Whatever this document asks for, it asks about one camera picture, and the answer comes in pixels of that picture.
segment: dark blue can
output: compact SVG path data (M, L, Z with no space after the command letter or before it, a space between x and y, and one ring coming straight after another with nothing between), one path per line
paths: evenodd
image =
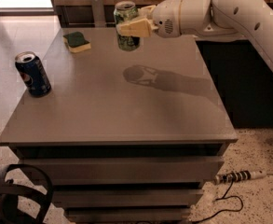
M51 85L43 64L33 52L26 51L17 55L15 65L32 96L40 97L50 92Z

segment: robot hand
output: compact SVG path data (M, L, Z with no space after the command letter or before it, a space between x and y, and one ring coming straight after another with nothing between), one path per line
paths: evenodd
M273 10L264 0L165 0L139 9L116 26L119 34L148 37L194 35L210 41L246 37L273 72Z

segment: white tabletop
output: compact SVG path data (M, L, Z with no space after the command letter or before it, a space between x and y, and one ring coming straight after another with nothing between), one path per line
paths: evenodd
M92 48L73 54L62 35ZM236 132L191 36L153 35L135 51L112 28L63 29L42 60L52 92L26 91L0 145L233 142Z

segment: terrazzo floor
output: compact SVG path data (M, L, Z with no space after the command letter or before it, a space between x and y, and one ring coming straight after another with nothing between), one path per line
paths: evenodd
M42 59L51 41L59 31L60 26L56 17L4 17L0 18L0 133L3 131L11 112L16 107L22 93L23 84L17 77L13 67L15 54L32 48ZM15 82L16 87L9 87L9 82ZM225 164L220 174L232 171L267 171L273 173L273 129L237 129L239 140L231 144L225 152ZM0 147L0 166L17 163L18 158L7 148ZM214 202L222 197L228 189L227 184L215 186L207 182L203 187L204 195L197 205L191 207L190 218L200 220L209 217L221 209L238 209L237 199ZM273 175L257 180L235 183L229 195L238 195L243 201L240 212L222 212L207 220L206 224L273 224ZM51 205L47 214L48 224L68 224L63 216L63 210Z

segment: green can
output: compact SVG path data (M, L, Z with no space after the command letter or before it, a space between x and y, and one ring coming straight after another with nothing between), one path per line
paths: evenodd
M138 16L138 9L135 3L131 1L123 1L116 4L114 12L116 24L120 24L124 21L130 21ZM133 51L140 46L140 37L123 36L117 31L117 43L118 46L126 51Z

